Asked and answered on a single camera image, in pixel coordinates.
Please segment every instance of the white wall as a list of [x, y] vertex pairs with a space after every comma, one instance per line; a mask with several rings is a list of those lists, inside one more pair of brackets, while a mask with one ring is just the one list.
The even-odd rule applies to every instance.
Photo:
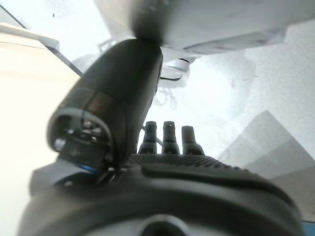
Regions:
[[77, 78], [38, 41], [0, 33], [0, 235], [15, 235], [32, 170], [57, 156], [47, 122]]

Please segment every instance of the black plastic housing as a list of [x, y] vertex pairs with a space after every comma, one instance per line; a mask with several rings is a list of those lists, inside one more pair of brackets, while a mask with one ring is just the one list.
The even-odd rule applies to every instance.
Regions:
[[[52, 115], [47, 131], [48, 144], [80, 133], [82, 121], [97, 124], [98, 139], [107, 143], [107, 161], [121, 165], [134, 153], [139, 132], [157, 90], [163, 56], [158, 45], [141, 40], [126, 40], [102, 55], [71, 89]], [[79, 144], [89, 149], [93, 142]], [[80, 159], [80, 153], [67, 153]]]

